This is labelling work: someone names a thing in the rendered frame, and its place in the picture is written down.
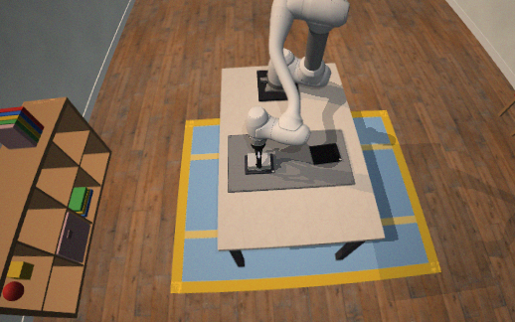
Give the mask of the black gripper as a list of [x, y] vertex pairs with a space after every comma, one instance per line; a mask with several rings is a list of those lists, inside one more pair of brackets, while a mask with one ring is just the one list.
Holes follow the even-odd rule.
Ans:
[[262, 155], [262, 149], [265, 147], [265, 144], [262, 145], [262, 146], [253, 146], [251, 144], [252, 148], [255, 150], [256, 152], [256, 157], [257, 157], [257, 163], [256, 163], [256, 166], [257, 166], [257, 170], [258, 171], [261, 171], [261, 155]]

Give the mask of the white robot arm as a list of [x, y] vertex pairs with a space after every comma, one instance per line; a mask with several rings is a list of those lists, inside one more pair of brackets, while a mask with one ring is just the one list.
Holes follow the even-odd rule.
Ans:
[[[253, 146], [262, 146], [268, 139], [292, 146], [306, 144], [311, 131], [300, 116], [295, 83], [312, 87], [329, 83], [331, 71], [323, 53], [329, 32], [347, 22], [349, 6], [347, 0], [273, 0], [268, 73], [260, 82], [266, 83], [265, 92], [286, 93], [288, 107], [280, 118], [269, 115], [261, 106], [250, 109], [246, 128]], [[302, 59], [283, 47], [294, 19], [306, 21], [308, 26], [307, 50]]]

